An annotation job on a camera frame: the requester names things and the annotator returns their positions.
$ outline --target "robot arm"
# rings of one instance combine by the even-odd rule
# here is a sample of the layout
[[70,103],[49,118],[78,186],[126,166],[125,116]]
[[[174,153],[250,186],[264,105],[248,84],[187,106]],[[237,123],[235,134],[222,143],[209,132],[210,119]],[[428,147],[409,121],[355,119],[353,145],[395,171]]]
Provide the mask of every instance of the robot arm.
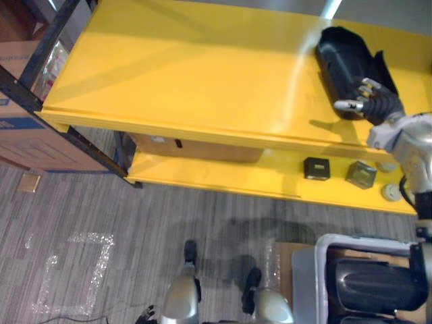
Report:
[[334,107],[361,113],[375,125],[367,144],[394,156],[416,197],[418,218],[432,219],[432,115],[406,116],[399,97],[369,78],[361,80],[358,93],[358,100],[336,101]]
[[358,100],[336,101],[333,106],[363,114],[374,125],[367,144],[391,153],[404,171],[415,202],[400,187],[417,212],[416,236],[421,239],[411,247],[410,270],[429,285],[426,318],[432,323],[432,115],[406,116],[398,96],[374,80],[362,79],[357,87]]

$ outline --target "gray carpet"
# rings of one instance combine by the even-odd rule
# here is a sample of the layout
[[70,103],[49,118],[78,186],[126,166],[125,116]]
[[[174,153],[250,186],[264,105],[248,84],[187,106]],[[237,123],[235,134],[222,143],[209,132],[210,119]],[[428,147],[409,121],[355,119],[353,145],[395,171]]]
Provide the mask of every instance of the gray carpet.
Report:
[[[35,194],[14,196],[21,174],[0,167],[0,323],[54,317],[35,312],[43,311],[32,308],[38,298],[52,313],[86,305],[103,246],[68,242],[75,232],[112,235],[91,309],[91,317],[107,313],[112,324],[134,323],[146,305],[161,305],[188,238],[198,242],[202,321],[246,319],[239,286],[253,265],[277,285],[269,277],[276,240],[313,244],[329,232],[414,238],[410,216],[154,184],[133,189],[106,174],[46,173]],[[57,263],[43,294],[49,256]]]

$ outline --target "clear tape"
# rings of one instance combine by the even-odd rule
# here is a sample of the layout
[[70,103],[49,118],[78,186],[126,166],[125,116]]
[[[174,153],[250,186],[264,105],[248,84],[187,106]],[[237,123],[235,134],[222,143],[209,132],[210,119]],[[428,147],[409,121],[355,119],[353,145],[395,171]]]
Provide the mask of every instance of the clear tape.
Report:
[[114,245],[114,237],[112,234],[99,233],[73,233],[68,242],[72,243],[90,243],[102,244],[101,253],[99,255],[96,266],[94,267],[90,284],[88,285],[86,302],[78,306],[55,306],[48,305],[48,295],[50,285],[53,279],[53,270],[58,262],[57,255],[51,255],[45,263],[45,272],[40,286],[38,299],[36,304],[32,305],[34,313],[44,313],[53,315],[91,315],[96,303],[97,294],[101,287],[105,270],[107,269],[111,248]]
[[33,233],[30,233],[30,235],[27,237],[24,243],[24,248],[26,248],[26,250],[32,247],[33,237],[34,237]]
[[276,241],[267,239],[263,242],[263,287],[278,289],[280,283],[280,270],[277,261]]
[[57,79],[61,69],[66,63],[68,56],[68,51],[66,51],[63,45],[57,41],[49,54],[43,69],[39,72],[32,89],[33,93],[43,101],[47,98],[55,79]]

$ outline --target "robot finger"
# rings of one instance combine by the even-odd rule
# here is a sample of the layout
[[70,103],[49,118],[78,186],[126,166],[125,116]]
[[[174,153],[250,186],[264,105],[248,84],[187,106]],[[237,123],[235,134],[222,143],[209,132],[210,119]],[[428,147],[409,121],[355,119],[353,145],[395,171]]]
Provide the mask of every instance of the robot finger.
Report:
[[363,97],[363,96],[358,96],[356,98],[357,101],[362,101],[363,103],[367,102],[369,100],[369,98]]
[[361,100],[337,100],[333,107],[340,111],[355,111],[360,113],[363,110],[364,102]]
[[373,95],[373,89],[365,85],[359,86],[358,91],[366,93],[367,95]]
[[368,87],[376,89],[376,90],[380,90],[383,87],[381,83],[379,83],[379,82],[377,82],[375,80],[372,80],[370,78],[363,78],[362,79],[362,83],[365,86],[368,86]]

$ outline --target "shelf board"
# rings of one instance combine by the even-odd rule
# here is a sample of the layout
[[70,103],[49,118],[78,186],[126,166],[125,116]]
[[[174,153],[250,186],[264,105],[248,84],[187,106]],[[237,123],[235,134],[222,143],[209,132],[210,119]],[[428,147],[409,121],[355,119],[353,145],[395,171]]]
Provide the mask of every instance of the shelf board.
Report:
[[355,160],[329,158],[331,178],[322,182],[304,179],[302,166],[307,157],[306,153],[267,149],[257,163],[230,163],[136,151],[128,180],[414,215],[404,200],[389,202],[381,195],[385,184],[399,182],[401,170],[378,171],[374,186],[363,190],[345,180]]
[[428,36],[266,9],[104,0],[40,116],[55,127],[388,161],[366,144],[369,122],[332,111],[315,58],[329,26],[384,51],[407,114],[431,110]]

